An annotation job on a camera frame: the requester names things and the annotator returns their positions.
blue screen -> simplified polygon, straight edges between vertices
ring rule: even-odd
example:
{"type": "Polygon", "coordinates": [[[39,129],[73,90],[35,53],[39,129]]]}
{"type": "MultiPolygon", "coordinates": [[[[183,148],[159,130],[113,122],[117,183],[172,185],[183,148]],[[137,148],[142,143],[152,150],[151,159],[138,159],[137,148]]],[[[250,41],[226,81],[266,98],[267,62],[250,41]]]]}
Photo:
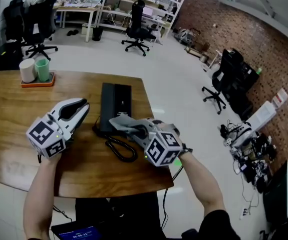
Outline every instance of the blue screen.
{"type": "Polygon", "coordinates": [[[59,236],[62,240],[99,240],[101,237],[98,230],[93,226],[62,233],[59,236]]]}

white floor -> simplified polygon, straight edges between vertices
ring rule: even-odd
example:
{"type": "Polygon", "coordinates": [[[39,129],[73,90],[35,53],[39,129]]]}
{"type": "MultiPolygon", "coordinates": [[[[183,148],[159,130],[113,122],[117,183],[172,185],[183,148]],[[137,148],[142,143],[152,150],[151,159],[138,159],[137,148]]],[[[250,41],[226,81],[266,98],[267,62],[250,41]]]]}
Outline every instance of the white floor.
{"type": "MultiPolygon", "coordinates": [[[[172,37],[164,45],[156,44],[143,57],[139,50],[125,52],[120,33],[104,31],[99,42],[84,42],[84,37],[66,36],[69,28],[56,32],[48,45],[58,45],[58,52],[49,52],[51,70],[83,71],[142,78],[156,118],[174,123],[181,132],[181,139],[194,149],[194,155],[213,173],[223,192],[226,209],[235,231],[244,240],[257,240],[259,231],[266,229],[261,195],[259,205],[251,209],[251,215],[239,220],[241,210],[248,207],[242,197],[242,182],[232,168],[232,157],[224,147],[218,127],[230,119],[238,122],[237,115],[228,106],[217,115],[215,105],[203,102],[203,86],[211,87],[211,80],[202,70],[199,60],[187,54],[184,47],[172,37]]],[[[174,174],[179,166],[170,166],[174,174]]],[[[244,195],[251,199],[253,189],[244,182],[244,195]]],[[[159,191],[160,218],[164,191],[159,191]]],[[[23,240],[22,210],[26,193],[0,184],[0,239],[23,240]]],[[[254,195],[253,205],[257,204],[254,195]]],[[[75,200],[56,198],[55,205],[75,219],[75,200]]],[[[167,237],[178,238],[190,229],[199,229],[203,220],[203,208],[194,196],[184,171],[168,191],[166,211],[169,221],[164,229],[167,237]]],[[[53,224],[69,222],[54,212],[53,224]]]]}

forearm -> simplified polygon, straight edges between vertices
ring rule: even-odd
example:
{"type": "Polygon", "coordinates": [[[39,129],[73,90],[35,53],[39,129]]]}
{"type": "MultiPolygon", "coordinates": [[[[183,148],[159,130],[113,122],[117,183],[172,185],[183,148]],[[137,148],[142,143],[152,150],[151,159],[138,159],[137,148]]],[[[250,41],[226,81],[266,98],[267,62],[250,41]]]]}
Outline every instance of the forearm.
{"type": "Polygon", "coordinates": [[[223,196],[214,176],[205,168],[192,153],[180,156],[190,184],[197,199],[204,206],[204,214],[214,210],[224,210],[223,196]]]}
{"type": "Polygon", "coordinates": [[[56,162],[44,159],[26,196],[24,230],[28,239],[49,239],[49,227],[54,205],[56,166],[56,162]]]}

brick wall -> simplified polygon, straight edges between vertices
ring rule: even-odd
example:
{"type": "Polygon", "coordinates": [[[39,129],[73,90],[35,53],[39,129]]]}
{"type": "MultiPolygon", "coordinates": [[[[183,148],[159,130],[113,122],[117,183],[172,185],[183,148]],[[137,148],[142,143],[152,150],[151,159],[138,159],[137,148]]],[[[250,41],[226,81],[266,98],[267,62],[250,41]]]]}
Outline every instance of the brick wall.
{"type": "MultiPolygon", "coordinates": [[[[211,57],[215,50],[235,48],[251,67],[263,69],[247,94],[254,111],[270,101],[281,87],[288,93],[288,38],[270,25],[218,0],[186,0],[176,27],[200,30],[199,40],[210,43],[211,57]]],[[[271,164],[276,171],[288,158],[288,101],[263,132],[273,137],[278,148],[277,158],[271,164]]]]}

metal shelving unit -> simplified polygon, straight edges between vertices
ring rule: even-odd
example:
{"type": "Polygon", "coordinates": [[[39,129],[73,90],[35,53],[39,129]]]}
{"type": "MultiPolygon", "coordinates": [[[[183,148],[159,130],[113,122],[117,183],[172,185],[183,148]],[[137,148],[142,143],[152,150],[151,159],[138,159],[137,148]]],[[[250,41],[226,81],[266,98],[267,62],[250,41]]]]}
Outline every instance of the metal shelving unit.
{"type": "MultiPolygon", "coordinates": [[[[102,4],[100,5],[100,9],[99,9],[99,20],[98,20],[98,26],[102,26],[102,27],[106,27],[106,28],[112,28],[112,29],[118,29],[118,30],[125,30],[125,27],[122,26],[115,26],[113,24],[105,24],[105,23],[100,23],[101,19],[102,19],[102,14],[103,13],[108,13],[108,14],[113,14],[113,15],[120,15],[120,16],[124,16],[124,17],[130,17],[131,15],[129,13],[125,13],[125,12],[121,12],[121,11],[115,11],[115,10],[106,10],[104,9],[105,6],[105,2],[107,0],[103,0],[102,4]]],[[[119,0],[119,1],[123,1],[126,3],[133,3],[136,0],[119,0]]],[[[163,21],[165,21],[167,23],[166,26],[163,26],[163,28],[165,28],[166,33],[163,35],[162,38],[166,37],[175,21],[175,18],[181,8],[181,6],[183,5],[185,0],[164,0],[167,1],[169,3],[169,8],[172,8],[173,5],[177,6],[177,10],[176,13],[173,14],[171,11],[167,11],[167,10],[162,10],[158,8],[158,4],[159,2],[157,0],[144,0],[147,1],[148,3],[146,4],[146,7],[153,9],[154,11],[156,11],[158,14],[163,14],[166,15],[165,18],[166,19],[162,19],[163,21]]]]}

